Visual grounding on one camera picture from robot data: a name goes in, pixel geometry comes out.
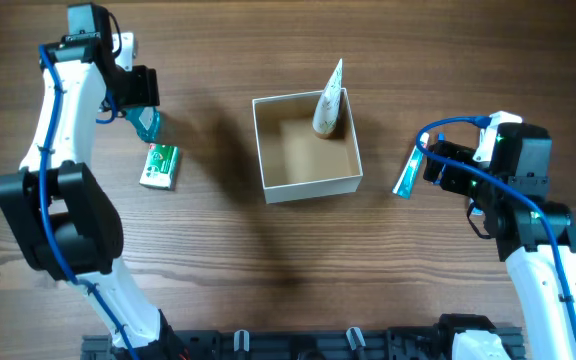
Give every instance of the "wooden table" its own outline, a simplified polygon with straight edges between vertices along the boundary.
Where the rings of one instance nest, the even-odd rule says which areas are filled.
[[[65,0],[0,5],[0,174],[16,171],[43,96],[37,45]],[[147,146],[98,126],[92,169],[119,211],[124,258],[176,329],[378,329],[442,313],[523,325],[494,242],[466,199],[390,193],[418,129],[504,109],[553,138],[550,198],[576,215],[576,2],[274,1],[106,5],[157,69],[174,192],[138,184]],[[339,58],[364,178],[355,194],[265,205],[251,99],[320,89]],[[477,131],[443,129],[475,146]],[[78,359],[106,330],[84,299],[24,261],[0,211],[0,359]]]

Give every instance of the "open box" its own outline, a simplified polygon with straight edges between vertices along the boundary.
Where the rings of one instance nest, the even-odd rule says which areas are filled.
[[[266,203],[355,192],[363,177],[346,88],[330,139],[312,118],[322,91],[252,101]]]

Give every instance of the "wooden tabletop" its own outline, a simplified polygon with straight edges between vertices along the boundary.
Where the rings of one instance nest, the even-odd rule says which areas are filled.
[[[0,174],[28,150],[43,98],[37,45],[65,0],[0,5]],[[174,192],[138,184],[147,145],[97,126],[92,170],[121,215],[123,256],[175,329],[379,329],[477,313],[524,325],[466,199],[421,177],[391,194],[425,124],[506,110],[553,139],[549,198],[576,216],[576,2],[123,1],[106,4],[157,70]],[[354,194],[264,203],[253,98],[323,88],[344,59],[364,177]],[[477,130],[442,129],[475,146]],[[106,330],[82,296],[26,264],[0,210],[0,359],[78,359]]]

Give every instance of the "white cone-shaped object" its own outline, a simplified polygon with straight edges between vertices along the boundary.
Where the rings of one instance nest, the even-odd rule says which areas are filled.
[[[317,103],[315,116],[312,118],[312,128],[315,130],[315,135],[320,138],[328,138],[337,125],[339,104],[341,103],[342,70],[343,59],[339,59],[339,64],[328,80],[328,84],[326,84]]]

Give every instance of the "teal bottle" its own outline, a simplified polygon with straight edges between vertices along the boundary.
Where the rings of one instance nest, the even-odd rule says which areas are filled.
[[[126,120],[135,127],[141,140],[149,143],[157,142],[161,128],[161,114],[154,106],[127,109]]]

